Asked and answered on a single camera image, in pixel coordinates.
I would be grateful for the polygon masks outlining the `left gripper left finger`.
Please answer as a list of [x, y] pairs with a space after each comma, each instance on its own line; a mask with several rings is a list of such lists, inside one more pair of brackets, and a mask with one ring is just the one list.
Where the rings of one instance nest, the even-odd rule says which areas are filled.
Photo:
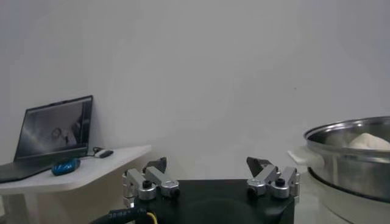
[[134, 200], [151, 201], [157, 198], [157, 191], [163, 197], [177, 198], [180, 184], [165, 173], [167, 158], [149, 161], [142, 171], [128, 169], [122, 173], [122, 200], [126, 207], [134, 207]]

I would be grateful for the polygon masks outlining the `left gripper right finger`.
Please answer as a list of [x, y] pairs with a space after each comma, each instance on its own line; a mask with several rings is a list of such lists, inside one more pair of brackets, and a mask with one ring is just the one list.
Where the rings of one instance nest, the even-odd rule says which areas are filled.
[[252, 178], [246, 181], [247, 197], [255, 202], [260, 197], [270, 194], [272, 198], [285, 200], [289, 197], [295, 203], [300, 200], [300, 173], [295, 167], [280, 170], [269, 160], [247, 157], [246, 163]]

